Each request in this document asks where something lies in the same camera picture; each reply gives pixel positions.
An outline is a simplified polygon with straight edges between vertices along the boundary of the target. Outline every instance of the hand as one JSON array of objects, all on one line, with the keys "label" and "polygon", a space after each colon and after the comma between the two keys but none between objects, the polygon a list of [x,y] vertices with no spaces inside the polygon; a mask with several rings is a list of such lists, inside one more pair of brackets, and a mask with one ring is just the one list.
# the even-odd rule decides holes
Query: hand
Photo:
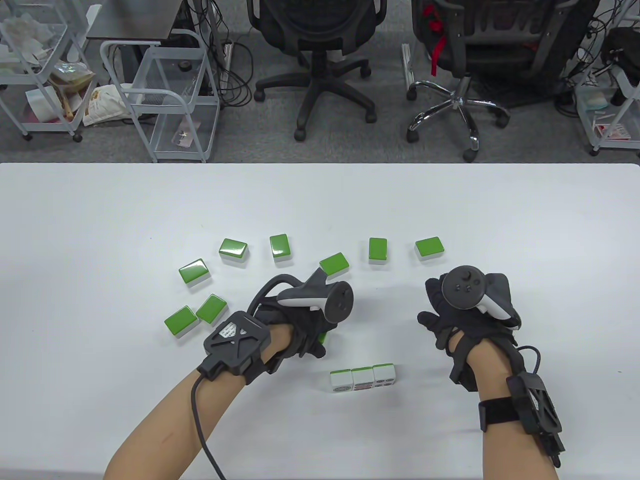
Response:
[{"label": "hand", "polygon": [[[430,278],[424,284],[427,290],[427,296],[431,306],[438,315],[431,312],[420,312],[418,314],[418,323],[424,325],[429,331],[436,336],[436,347],[438,349],[447,349],[451,337],[461,330],[467,337],[474,340],[481,340],[488,337],[504,337],[511,343],[516,345],[513,338],[513,332],[502,326],[489,314],[482,314],[477,308],[471,310],[459,310],[452,307],[442,295],[442,280],[446,274],[441,275],[440,279]],[[443,333],[447,333],[446,341],[441,339]]]},{"label": "hand", "polygon": [[321,333],[334,329],[337,324],[329,323],[322,310],[309,310],[306,307],[283,307],[275,297],[267,297],[255,313],[255,317],[265,325],[286,324],[291,326],[291,342],[278,357],[289,358],[298,354],[302,357],[310,353],[322,358],[326,350],[318,337]]},{"label": "hand", "polygon": [[436,348],[446,350],[447,355],[454,358],[454,368],[450,375],[453,382],[461,383],[468,391],[475,392],[476,377],[467,363],[471,350],[483,339],[492,340],[502,350],[505,350],[505,343],[517,343],[513,338],[513,332],[492,316],[480,313],[477,308],[459,310],[452,307],[442,295],[444,277],[445,275],[442,275],[439,280],[430,278],[425,282],[427,296],[438,315],[420,312],[418,323],[435,334]]}]

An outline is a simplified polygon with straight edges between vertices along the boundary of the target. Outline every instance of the office chair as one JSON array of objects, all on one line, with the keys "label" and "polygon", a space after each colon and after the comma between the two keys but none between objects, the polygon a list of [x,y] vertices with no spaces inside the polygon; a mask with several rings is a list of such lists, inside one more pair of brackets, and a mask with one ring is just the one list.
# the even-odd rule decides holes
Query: office chair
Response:
[{"label": "office chair", "polygon": [[[362,106],[366,110],[366,122],[375,123],[375,103],[338,79],[358,67],[360,77],[369,77],[369,60],[333,63],[327,60],[327,51],[342,50],[342,54],[347,55],[367,42],[387,14],[387,0],[380,0],[377,13],[373,0],[260,0],[259,18],[254,14],[253,0],[247,0],[246,5],[251,25],[262,32],[267,43],[297,57],[298,63],[308,70],[259,80],[253,94],[256,102],[264,102],[266,88],[308,87],[298,113],[296,140],[307,137],[309,116],[323,92],[335,93]],[[302,55],[303,51],[311,52],[311,64]]]},{"label": "office chair", "polygon": [[413,32],[424,43],[436,65],[460,81],[450,91],[432,81],[413,82],[408,100],[425,87],[445,98],[439,105],[419,113],[406,131],[406,139],[418,141],[417,128],[437,114],[457,110],[469,131],[471,148],[462,155],[472,162],[479,150],[476,122],[469,107],[488,108],[496,125],[505,128],[507,109],[489,100],[468,97],[471,77],[492,73],[504,77],[532,77],[544,66],[565,18],[579,0],[412,0]]}]

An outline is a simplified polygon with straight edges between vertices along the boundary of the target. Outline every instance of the gray carpet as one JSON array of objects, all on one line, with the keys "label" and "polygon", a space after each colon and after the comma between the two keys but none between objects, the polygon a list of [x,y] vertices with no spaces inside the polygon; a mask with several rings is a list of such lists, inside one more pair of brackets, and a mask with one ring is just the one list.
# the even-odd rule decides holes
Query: gray carpet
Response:
[{"label": "gray carpet", "polygon": [[[244,8],[231,9],[238,19],[234,31],[246,27]],[[377,106],[378,122],[367,124],[364,110],[342,98],[324,94],[317,104],[309,125],[307,139],[293,139],[298,108],[304,91],[276,89],[267,91],[263,104],[253,101],[242,108],[227,108],[220,114],[210,162],[313,162],[313,163],[458,163],[468,148],[464,125],[455,112],[433,119],[420,129],[420,141],[408,144],[406,127],[413,116],[440,99],[420,91],[418,100],[404,97],[404,77],[400,45],[412,39],[407,4],[390,8],[385,28],[364,45],[358,55],[371,61],[373,75],[360,79],[357,70],[350,73],[349,83],[368,95]],[[294,58],[265,43],[259,33],[243,37],[255,58],[253,81],[288,71],[300,70]],[[98,45],[91,44],[88,55],[98,70]],[[234,70],[249,71],[248,55],[241,49],[234,53]],[[425,58],[415,66],[417,79],[429,79]],[[447,72],[439,71],[437,81],[452,84]],[[22,98],[22,90],[9,88],[1,94],[14,106]],[[493,124],[493,117],[480,109],[474,117],[480,130],[481,150],[477,162],[599,162],[637,163],[629,150],[602,151],[598,157],[587,153],[587,140],[577,119],[558,114],[551,103],[515,109],[504,130]],[[149,133],[151,126],[146,126]],[[132,125],[121,122],[85,128],[84,141],[74,143],[67,134],[34,134],[31,142],[22,139],[0,111],[0,162],[149,162],[150,158]]]}]

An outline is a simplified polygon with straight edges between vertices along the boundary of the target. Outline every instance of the black cable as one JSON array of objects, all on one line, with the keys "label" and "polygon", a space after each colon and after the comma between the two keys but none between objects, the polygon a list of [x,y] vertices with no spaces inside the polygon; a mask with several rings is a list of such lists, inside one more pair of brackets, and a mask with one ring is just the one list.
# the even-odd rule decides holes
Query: black cable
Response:
[{"label": "black cable", "polygon": [[229,43],[234,43],[240,47],[242,47],[243,49],[245,49],[247,51],[247,53],[249,54],[249,58],[250,58],[250,65],[251,65],[251,73],[249,75],[248,79],[243,79],[239,74],[237,74],[236,72],[232,71],[232,70],[227,70],[227,68],[224,66],[223,62],[224,59],[219,59],[218,58],[218,53],[216,52],[216,50],[213,48],[213,28],[211,26],[211,23],[209,22],[209,17],[208,17],[208,13],[209,13],[209,2],[207,0],[206,6],[205,8],[202,9],[202,12],[197,12],[196,10],[194,10],[190,5],[189,5],[189,9],[196,13],[196,15],[198,16],[198,23],[196,26],[200,26],[203,23],[206,23],[207,26],[209,27],[209,31],[211,32],[211,35],[209,37],[209,41],[207,42],[207,39],[203,38],[203,42],[207,48],[208,53],[212,56],[213,60],[216,62],[216,66],[218,68],[218,72],[224,72],[227,74],[227,84],[225,85],[224,88],[220,87],[218,88],[219,92],[220,92],[220,101],[221,101],[221,105],[223,107],[243,107],[247,104],[249,104],[251,102],[251,100],[253,99],[253,92],[251,90],[251,87],[249,85],[249,82],[253,79],[253,54],[251,52],[251,50],[244,44],[241,44],[239,42],[230,42],[229,40],[229,28],[227,26],[227,23],[224,20],[224,17],[222,15],[222,11],[220,10],[217,2],[215,0],[211,0],[211,3],[214,5],[214,7],[216,8],[216,10],[218,11],[218,16],[219,19],[216,22],[216,27],[220,26],[220,25],[224,25],[224,27],[227,29],[227,35],[226,38],[223,42],[221,42],[222,45],[227,45]]},{"label": "black cable", "polygon": [[288,273],[281,273],[280,275],[274,276],[264,285],[264,287],[260,289],[255,297],[253,297],[253,300],[251,300],[249,308],[246,309],[246,312],[249,315],[255,315],[255,311],[258,309],[262,297],[264,297],[267,293],[272,291],[276,286],[280,284],[289,284],[292,287],[299,287],[300,285],[302,285],[302,282],[295,276],[289,275]]},{"label": "black cable", "polygon": [[538,373],[538,369],[540,368],[540,360],[542,360],[542,355],[540,354],[540,350],[538,350],[535,347],[532,347],[531,345],[524,345],[522,347],[518,347],[516,348],[516,350],[521,351],[521,350],[533,350],[536,353],[536,366],[533,368],[533,374],[535,375],[536,373]]},{"label": "black cable", "polygon": [[205,455],[211,462],[211,465],[213,465],[213,469],[218,474],[218,477],[220,477],[220,480],[227,480],[225,479],[225,476],[222,474],[222,470],[220,470],[220,467],[216,463],[216,460],[213,458],[213,455],[211,454],[211,451],[207,446],[207,440],[204,438],[204,434],[202,433],[202,425],[200,425],[200,417],[198,416],[198,405],[196,403],[196,391],[198,390],[198,386],[200,382],[202,382],[202,380],[204,380],[204,377],[200,375],[198,379],[194,382],[193,387],[191,387],[191,411],[193,412],[193,421],[196,424],[196,431],[198,432],[200,445],[202,446],[202,449],[204,450]]}]

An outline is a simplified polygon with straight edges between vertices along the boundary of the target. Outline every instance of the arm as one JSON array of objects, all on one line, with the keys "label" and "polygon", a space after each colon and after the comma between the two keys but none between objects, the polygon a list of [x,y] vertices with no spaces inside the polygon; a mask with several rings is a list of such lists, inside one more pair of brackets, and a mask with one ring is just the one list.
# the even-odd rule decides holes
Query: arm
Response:
[{"label": "arm", "polygon": [[[291,341],[291,325],[270,329],[271,344],[262,352],[263,362]],[[190,401],[191,387],[198,377],[197,371],[188,374],[140,422],[109,462],[104,480],[177,480],[184,473],[201,449]],[[229,372],[200,384],[196,399],[206,438],[244,384],[244,377]]]},{"label": "arm", "polygon": [[[449,349],[455,350],[462,332],[454,335]],[[507,377],[511,367],[504,353],[489,340],[482,340],[467,357],[474,371],[480,401],[509,397]],[[483,435],[484,480],[557,480],[556,469],[532,435],[520,422],[489,425]]]}]

